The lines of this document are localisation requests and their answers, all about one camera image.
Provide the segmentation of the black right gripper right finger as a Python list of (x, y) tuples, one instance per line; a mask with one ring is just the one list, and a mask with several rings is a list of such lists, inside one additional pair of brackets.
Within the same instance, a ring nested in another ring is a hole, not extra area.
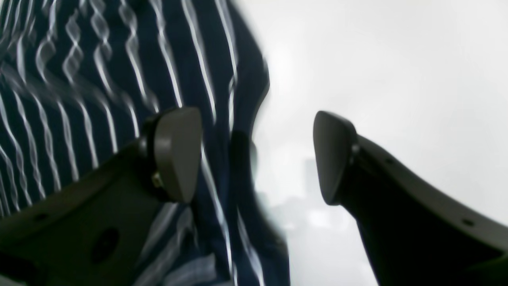
[(380, 286), (506, 286), (507, 226), (420, 178), (332, 112), (313, 141), (324, 202), (355, 219)]

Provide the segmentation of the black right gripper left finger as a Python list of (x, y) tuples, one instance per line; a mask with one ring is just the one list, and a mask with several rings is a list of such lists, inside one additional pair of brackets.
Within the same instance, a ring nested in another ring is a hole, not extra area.
[(127, 286), (163, 202), (190, 203), (202, 117), (156, 114), (80, 181), (1, 219), (2, 286)]

